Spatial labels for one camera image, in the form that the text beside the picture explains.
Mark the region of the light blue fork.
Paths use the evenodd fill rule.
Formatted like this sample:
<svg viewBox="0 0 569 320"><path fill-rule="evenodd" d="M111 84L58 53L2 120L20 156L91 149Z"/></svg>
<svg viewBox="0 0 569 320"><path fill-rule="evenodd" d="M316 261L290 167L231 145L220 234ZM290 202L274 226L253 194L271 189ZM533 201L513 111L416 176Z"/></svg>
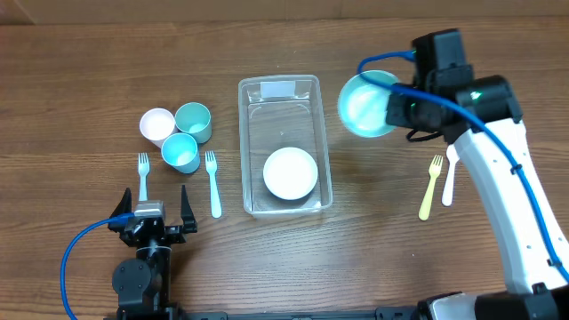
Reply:
<svg viewBox="0 0 569 320"><path fill-rule="evenodd" d="M150 162L147 153L138 154L138 174L140 177L139 201L148 200L147 177L150 172Z"/></svg>

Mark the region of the blue cup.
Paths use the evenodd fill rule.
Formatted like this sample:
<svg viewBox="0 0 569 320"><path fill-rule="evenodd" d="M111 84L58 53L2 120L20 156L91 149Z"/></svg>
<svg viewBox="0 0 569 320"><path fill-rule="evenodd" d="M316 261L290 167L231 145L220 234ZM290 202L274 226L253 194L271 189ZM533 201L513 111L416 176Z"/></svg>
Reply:
<svg viewBox="0 0 569 320"><path fill-rule="evenodd" d="M200 165L197 142L184 132L168 137L161 148L161 155L167 164L185 174L195 172Z"/></svg>

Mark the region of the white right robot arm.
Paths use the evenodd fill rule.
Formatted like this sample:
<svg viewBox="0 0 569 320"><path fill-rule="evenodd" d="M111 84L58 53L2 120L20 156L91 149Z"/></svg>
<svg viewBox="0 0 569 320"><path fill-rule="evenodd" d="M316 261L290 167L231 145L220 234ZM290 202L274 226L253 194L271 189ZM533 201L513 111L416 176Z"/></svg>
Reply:
<svg viewBox="0 0 569 320"><path fill-rule="evenodd" d="M389 124L440 132L475 182L501 254L503 292L447 293L421 319L566 319L568 240L533 166L508 81L489 76L430 93L392 84Z"/></svg>

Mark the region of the white bowl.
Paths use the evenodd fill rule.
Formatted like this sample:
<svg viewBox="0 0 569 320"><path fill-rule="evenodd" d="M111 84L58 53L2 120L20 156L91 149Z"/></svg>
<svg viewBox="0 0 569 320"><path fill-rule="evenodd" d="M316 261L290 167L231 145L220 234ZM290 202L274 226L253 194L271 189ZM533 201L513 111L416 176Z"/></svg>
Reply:
<svg viewBox="0 0 569 320"><path fill-rule="evenodd" d="M268 190L284 200L307 196L317 183L316 160L301 148L280 148L263 166L263 180Z"/></svg>

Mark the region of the white spoon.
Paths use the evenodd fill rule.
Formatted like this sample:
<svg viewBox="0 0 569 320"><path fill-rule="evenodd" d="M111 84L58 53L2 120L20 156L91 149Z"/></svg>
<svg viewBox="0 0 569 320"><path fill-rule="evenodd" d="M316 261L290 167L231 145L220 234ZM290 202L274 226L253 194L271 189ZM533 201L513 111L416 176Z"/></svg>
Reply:
<svg viewBox="0 0 569 320"><path fill-rule="evenodd" d="M447 176L445 179L445 186L442 195L442 205L443 206L451 206L453 203L453 191L454 191L454 176L456 165L460 160L460 157L456 151L456 148L453 144L450 144L446 150L446 158L448 160L448 171Z"/></svg>

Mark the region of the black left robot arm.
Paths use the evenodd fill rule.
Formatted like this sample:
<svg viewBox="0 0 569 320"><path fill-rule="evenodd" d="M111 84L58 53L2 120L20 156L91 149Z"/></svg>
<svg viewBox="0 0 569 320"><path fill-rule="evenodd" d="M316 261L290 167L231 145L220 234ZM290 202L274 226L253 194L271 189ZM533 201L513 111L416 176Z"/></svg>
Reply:
<svg viewBox="0 0 569 320"><path fill-rule="evenodd" d="M197 232L197 222L181 188L180 225L165 224L164 203L140 201L132 205L132 192L126 189L111 214L108 229L116 232L136 257L121 262L114 270L112 286L118 296L118 319L185 319L180 304L170 301L171 255L174 244L184 244L187 235Z"/></svg>

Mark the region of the clear plastic container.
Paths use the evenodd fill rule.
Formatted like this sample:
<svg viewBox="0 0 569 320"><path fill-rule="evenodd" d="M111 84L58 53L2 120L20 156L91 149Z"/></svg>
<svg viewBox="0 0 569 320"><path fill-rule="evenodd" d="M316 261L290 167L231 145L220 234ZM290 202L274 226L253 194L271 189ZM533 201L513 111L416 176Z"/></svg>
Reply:
<svg viewBox="0 0 569 320"><path fill-rule="evenodd" d="M320 83L312 75L258 76L238 87L244 209L256 218L319 212L333 203ZM269 191L263 167L281 148L305 151L316 163L316 184L303 197L284 200Z"/></svg>

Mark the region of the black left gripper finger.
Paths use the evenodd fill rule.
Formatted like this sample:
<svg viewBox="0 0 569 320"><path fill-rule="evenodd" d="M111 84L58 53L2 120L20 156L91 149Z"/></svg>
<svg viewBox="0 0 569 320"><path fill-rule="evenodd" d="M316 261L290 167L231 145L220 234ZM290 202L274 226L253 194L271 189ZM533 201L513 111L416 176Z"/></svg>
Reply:
<svg viewBox="0 0 569 320"><path fill-rule="evenodd" d="M132 192L127 188L116 209L110 215L110 219L113 219L110 224L125 225L130 217L132 217Z"/></svg>
<svg viewBox="0 0 569 320"><path fill-rule="evenodd" d="M191 206L188 201L188 194L186 186L181 186L181 204L180 204L180 217L182 219L182 232L183 233L196 233L197 222Z"/></svg>

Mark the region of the white cup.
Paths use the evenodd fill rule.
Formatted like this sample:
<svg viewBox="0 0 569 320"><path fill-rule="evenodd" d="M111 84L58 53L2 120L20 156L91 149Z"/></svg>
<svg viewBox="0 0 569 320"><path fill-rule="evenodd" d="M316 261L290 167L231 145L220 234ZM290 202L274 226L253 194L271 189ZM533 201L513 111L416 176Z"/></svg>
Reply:
<svg viewBox="0 0 569 320"><path fill-rule="evenodd" d="M152 108L139 122L140 133L151 143L161 148L165 140L178 131L174 115L165 108Z"/></svg>

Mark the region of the green cup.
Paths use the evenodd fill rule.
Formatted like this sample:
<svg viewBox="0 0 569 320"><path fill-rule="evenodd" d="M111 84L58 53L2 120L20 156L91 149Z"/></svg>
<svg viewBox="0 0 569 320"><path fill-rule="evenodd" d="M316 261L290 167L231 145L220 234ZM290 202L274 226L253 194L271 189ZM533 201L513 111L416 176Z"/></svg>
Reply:
<svg viewBox="0 0 569 320"><path fill-rule="evenodd" d="M206 143L212 137L212 116L210 110L198 102L189 102L176 111L175 123L181 132L191 135L198 144Z"/></svg>

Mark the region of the white fork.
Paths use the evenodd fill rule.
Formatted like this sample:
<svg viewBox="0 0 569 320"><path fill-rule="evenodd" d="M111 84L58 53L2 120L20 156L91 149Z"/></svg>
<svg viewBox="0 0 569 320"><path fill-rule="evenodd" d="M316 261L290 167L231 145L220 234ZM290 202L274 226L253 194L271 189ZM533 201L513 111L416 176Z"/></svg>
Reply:
<svg viewBox="0 0 569 320"><path fill-rule="evenodd" d="M207 173L209 174L209 180L210 180L210 197L211 197L212 216L215 219L218 219L222 215L220 194L219 194L217 180L216 180L216 173L217 173L218 165L217 165L217 161L216 161L215 154L213 151L208 150L205 152L204 155L205 155L205 167L206 167Z"/></svg>

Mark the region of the yellow fork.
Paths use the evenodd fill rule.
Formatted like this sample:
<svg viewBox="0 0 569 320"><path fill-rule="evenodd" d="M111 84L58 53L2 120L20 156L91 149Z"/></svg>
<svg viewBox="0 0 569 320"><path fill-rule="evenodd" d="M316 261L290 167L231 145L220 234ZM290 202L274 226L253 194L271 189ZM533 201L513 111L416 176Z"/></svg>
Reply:
<svg viewBox="0 0 569 320"><path fill-rule="evenodd" d="M421 207L419 209L418 217L420 220L427 220L430 215L430 210L432 206L432 200L435 190L435 185L437 178L442 170L443 157L441 155L435 155L429 166L429 184L427 186L425 195L421 202Z"/></svg>

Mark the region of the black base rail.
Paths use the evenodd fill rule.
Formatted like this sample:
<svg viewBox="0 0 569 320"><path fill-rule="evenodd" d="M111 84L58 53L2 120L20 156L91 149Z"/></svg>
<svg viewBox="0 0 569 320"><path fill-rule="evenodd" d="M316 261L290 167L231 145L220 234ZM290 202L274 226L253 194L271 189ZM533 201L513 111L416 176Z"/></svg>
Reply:
<svg viewBox="0 0 569 320"><path fill-rule="evenodd" d="M228 314L225 312L188 313L182 309L173 313L160 312L150 315L113 316L113 319L173 319L173 320L412 320L419 319L416 307L379 307L374 310L328 311L328 312L291 312Z"/></svg>

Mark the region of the teal bowl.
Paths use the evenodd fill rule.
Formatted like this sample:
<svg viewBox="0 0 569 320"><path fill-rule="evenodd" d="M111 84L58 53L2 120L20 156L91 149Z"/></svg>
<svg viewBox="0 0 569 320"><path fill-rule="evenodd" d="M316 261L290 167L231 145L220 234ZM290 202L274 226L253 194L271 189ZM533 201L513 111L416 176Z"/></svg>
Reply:
<svg viewBox="0 0 569 320"><path fill-rule="evenodd" d="M366 78L387 85L399 82L396 76L383 70L369 70L361 76L353 76L341 89L338 113L350 132L363 138L377 138L395 129L386 122L391 91L370 84Z"/></svg>

